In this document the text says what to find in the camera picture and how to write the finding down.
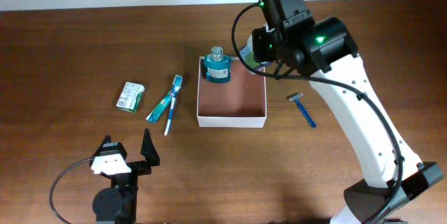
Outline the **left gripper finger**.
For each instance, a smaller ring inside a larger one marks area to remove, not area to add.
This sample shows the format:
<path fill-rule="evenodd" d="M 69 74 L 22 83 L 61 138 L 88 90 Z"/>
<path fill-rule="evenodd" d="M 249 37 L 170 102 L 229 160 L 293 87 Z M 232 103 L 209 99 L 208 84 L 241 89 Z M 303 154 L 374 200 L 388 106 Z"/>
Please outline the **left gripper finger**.
<path fill-rule="evenodd" d="M 145 129 L 143 134 L 140 154 L 145 157 L 145 160 L 151 167 L 160 165 L 160 157 L 152 142 L 152 138 L 148 128 Z"/>
<path fill-rule="evenodd" d="M 111 136 L 106 135 L 92 157 L 106 157 L 112 155 L 120 155 L 126 160 L 127 152 L 121 142 L 113 142 Z"/>

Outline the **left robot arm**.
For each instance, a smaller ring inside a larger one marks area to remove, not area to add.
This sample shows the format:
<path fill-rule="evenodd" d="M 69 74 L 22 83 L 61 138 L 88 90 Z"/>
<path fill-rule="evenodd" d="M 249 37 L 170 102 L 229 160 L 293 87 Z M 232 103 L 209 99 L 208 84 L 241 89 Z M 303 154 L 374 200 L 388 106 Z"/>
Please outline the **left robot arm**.
<path fill-rule="evenodd" d="M 143 160 L 126 162 L 127 152 L 121 142 L 106 135 L 93 154 L 89 166 L 94 174 L 110 180 L 110 186 L 99 191 L 92 202 L 96 223 L 135 223 L 138 178 L 152 173 L 160 165 L 149 130 L 144 130 L 140 154 Z"/>

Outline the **blue white toothbrush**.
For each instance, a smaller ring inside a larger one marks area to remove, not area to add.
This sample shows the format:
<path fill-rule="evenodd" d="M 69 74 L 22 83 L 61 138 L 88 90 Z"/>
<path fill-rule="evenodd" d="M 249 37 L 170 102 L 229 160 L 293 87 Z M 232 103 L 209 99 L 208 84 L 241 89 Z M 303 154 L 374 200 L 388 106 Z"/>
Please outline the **blue white toothbrush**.
<path fill-rule="evenodd" d="M 173 120 L 173 113 L 175 108 L 175 101 L 176 101 L 176 95 L 178 94 L 178 91 L 181 89 L 183 77 L 181 75 L 176 75 L 173 80 L 173 87 L 170 92 L 170 109 L 168 114 L 168 120 L 166 122 L 166 127 L 164 130 L 164 135 L 167 136 L 170 131 L 170 126 Z"/>

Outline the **blue disposable razor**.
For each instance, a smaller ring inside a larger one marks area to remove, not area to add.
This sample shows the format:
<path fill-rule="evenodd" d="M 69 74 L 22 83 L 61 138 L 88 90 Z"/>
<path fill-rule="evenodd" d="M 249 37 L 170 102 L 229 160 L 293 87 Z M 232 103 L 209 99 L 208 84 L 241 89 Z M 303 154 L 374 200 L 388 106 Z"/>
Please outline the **blue disposable razor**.
<path fill-rule="evenodd" d="M 308 124 L 312 128 L 316 128 L 317 127 L 316 123 L 314 122 L 314 120 L 312 119 L 312 117 L 310 116 L 308 111 L 305 109 L 304 105 L 300 102 L 300 98 L 302 96 L 303 96 L 302 93 L 296 93 L 296 94 L 293 94 L 293 95 L 289 96 L 288 99 L 290 101 L 294 101 L 295 102 L 295 104 L 297 105 L 298 109 L 301 111 L 302 115 L 307 120 Z"/>

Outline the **green toothpaste tube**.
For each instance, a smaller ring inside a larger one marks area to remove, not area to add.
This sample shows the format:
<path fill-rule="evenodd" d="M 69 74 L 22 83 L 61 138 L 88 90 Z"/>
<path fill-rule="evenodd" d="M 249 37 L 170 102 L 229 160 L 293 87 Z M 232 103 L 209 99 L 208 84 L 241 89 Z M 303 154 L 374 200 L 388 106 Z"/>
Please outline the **green toothpaste tube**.
<path fill-rule="evenodd" d="M 159 102 L 159 104 L 147 115 L 146 120 L 155 124 L 166 109 L 171 108 L 172 99 L 175 96 L 174 91 L 169 91 Z"/>

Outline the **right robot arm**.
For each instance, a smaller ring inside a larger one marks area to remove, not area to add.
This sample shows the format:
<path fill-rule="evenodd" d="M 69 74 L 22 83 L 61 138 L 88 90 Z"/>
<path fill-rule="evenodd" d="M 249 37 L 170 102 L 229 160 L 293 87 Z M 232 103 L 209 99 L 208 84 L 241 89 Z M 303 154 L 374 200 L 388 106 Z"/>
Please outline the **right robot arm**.
<path fill-rule="evenodd" d="M 440 182 L 435 162 L 424 162 L 402 139 L 369 82 L 358 47 L 343 22 L 330 17 L 285 21 L 252 32 L 254 59 L 291 71 L 277 79 L 306 80 L 324 99 L 347 136 L 362 179 L 344 190 L 345 205 L 331 223 L 387 223 L 387 216 Z"/>

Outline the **blue mouthwash bottle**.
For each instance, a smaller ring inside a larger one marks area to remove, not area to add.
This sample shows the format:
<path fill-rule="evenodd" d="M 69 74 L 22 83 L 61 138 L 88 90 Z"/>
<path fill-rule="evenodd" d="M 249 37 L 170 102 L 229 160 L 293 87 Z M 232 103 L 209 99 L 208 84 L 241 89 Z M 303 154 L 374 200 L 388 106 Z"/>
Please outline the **blue mouthwash bottle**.
<path fill-rule="evenodd" d="M 205 56 L 205 79 L 213 83 L 230 82 L 230 67 L 232 59 L 224 54 L 223 48 L 214 46 Z"/>

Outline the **clear pump soap bottle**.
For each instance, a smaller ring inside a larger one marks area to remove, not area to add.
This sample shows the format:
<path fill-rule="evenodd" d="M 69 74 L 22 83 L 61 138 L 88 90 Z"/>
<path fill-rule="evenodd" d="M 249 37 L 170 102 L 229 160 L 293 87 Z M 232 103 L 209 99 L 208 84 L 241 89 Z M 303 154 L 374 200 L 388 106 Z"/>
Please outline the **clear pump soap bottle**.
<path fill-rule="evenodd" d="M 264 67 L 270 66 L 272 64 L 271 61 L 264 61 L 260 63 L 254 61 L 252 36 L 247 39 L 246 44 L 240 49 L 240 55 L 245 60 L 245 62 L 255 70 L 263 70 Z"/>

